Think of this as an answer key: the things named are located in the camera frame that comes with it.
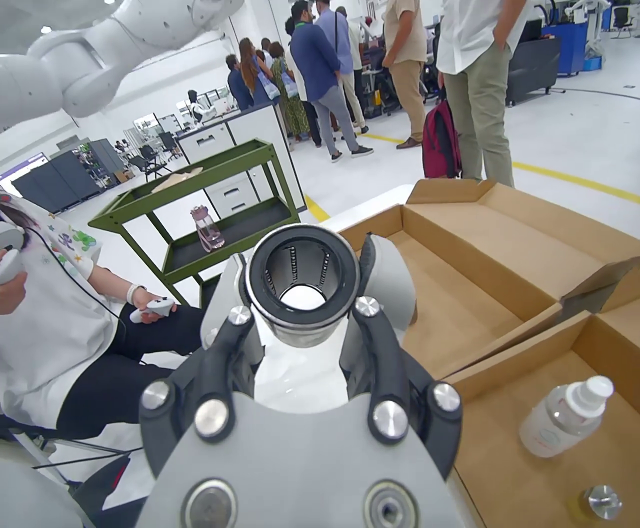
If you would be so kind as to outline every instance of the drawer handle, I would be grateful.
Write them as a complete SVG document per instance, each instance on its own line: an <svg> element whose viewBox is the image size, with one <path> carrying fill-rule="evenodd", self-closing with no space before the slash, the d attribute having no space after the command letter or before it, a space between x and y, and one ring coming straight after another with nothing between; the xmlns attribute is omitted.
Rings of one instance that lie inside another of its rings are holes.
<svg viewBox="0 0 640 528"><path fill-rule="evenodd" d="M216 141L216 138L213 137L213 134L211 134L208 138L202 138L201 140L196 141L196 143L199 145L202 145L203 143L208 143L209 141Z"/></svg>

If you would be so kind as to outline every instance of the brown shoe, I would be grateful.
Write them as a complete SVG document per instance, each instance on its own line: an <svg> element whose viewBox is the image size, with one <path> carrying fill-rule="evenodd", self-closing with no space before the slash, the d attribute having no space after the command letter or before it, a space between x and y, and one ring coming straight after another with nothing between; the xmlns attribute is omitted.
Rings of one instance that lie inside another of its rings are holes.
<svg viewBox="0 0 640 528"><path fill-rule="evenodd" d="M403 148L413 148L413 147L419 147L421 145L421 143L419 141L416 141L413 138L409 138L408 140L406 140L404 143L400 143L400 145L396 145L396 148L398 150L401 150Z"/></svg>

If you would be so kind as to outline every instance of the red backpack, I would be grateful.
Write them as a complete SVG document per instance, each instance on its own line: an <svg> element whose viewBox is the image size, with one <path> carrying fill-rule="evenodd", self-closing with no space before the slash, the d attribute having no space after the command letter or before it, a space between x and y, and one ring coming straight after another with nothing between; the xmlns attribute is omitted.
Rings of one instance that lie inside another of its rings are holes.
<svg viewBox="0 0 640 528"><path fill-rule="evenodd" d="M425 178L456 178L462 172L458 133L446 99L427 114L424 122L422 167Z"/></svg>

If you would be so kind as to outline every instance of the white bottle cap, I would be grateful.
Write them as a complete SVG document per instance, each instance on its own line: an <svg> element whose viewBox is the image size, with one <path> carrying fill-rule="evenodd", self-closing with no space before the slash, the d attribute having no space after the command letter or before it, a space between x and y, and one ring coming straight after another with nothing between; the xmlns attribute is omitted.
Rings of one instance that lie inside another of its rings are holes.
<svg viewBox="0 0 640 528"><path fill-rule="evenodd" d="M566 402L573 412L584 418L603 414L607 398L614 392L613 382L605 376L593 376L587 381L572 383L566 391Z"/></svg>

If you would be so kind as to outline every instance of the pink water bottle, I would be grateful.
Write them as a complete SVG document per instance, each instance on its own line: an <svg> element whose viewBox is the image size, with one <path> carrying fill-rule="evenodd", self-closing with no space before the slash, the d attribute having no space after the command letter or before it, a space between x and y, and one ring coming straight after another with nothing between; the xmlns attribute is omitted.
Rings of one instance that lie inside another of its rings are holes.
<svg viewBox="0 0 640 528"><path fill-rule="evenodd" d="M194 207L191 210L191 216L196 223L202 247L207 253L211 253L213 250L225 245L225 238L204 205Z"/></svg>

